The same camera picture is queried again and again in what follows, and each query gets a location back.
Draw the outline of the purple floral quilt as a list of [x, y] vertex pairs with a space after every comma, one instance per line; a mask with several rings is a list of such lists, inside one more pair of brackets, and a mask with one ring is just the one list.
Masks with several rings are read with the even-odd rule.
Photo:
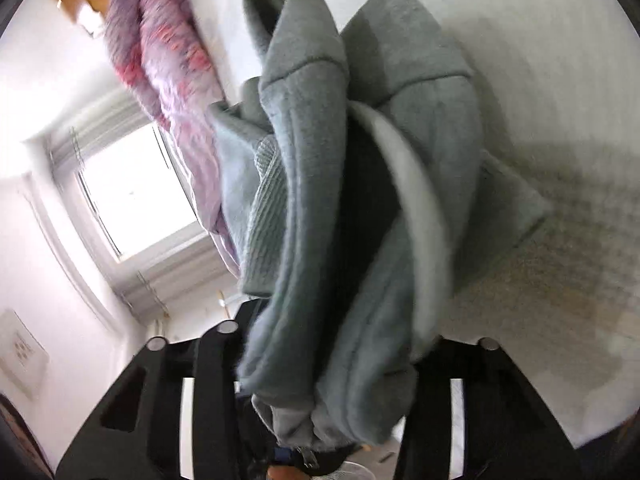
[[237, 278], [238, 256], [222, 213], [216, 134], [206, 117], [224, 92], [189, 0], [111, 0], [105, 41], [120, 81], [168, 134], [186, 168], [198, 221]]

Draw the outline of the grey zip hoodie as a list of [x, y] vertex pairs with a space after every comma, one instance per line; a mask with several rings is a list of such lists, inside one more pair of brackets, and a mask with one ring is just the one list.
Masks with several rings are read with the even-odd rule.
[[473, 73], [420, 0], [243, 0], [262, 73], [209, 118], [244, 294], [239, 365], [278, 443], [380, 444], [454, 294], [546, 201], [484, 150]]

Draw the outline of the window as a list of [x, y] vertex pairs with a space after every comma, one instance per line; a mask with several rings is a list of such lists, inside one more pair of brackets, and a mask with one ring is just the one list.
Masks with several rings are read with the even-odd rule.
[[76, 178], [110, 263], [151, 259], [201, 235], [177, 167], [154, 124], [84, 156]]

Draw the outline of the wall socket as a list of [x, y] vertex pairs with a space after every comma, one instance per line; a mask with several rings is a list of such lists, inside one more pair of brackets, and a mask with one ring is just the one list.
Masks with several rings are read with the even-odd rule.
[[49, 355], [13, 310], [0, 318], [1, 370], [29, 400], [39, 396]]

